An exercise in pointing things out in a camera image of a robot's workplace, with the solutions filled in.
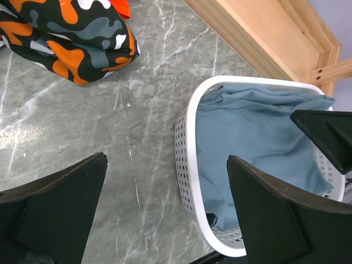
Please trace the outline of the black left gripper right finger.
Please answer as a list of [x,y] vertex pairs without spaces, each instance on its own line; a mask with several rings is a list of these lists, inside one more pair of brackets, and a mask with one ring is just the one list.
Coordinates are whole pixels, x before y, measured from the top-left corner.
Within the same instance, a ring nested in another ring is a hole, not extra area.
[[238,156],[227,170],[249,263],[351,263],[351,205],[275,178]]

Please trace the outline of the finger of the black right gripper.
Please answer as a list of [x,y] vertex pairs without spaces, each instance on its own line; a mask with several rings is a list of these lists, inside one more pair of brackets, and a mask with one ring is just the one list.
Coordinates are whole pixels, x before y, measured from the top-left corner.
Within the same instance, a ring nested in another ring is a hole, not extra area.
[[351,172],[351,113],[295,110],[290,119],[341,174]]

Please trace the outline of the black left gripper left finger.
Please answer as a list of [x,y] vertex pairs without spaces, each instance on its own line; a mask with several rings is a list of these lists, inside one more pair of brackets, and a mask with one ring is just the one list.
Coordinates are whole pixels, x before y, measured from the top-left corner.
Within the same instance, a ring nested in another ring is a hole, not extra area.
[[1,263],[18,263],[28,251],[56,263],[80,263],[107,166],[107,156],[99,152],[1,191]]

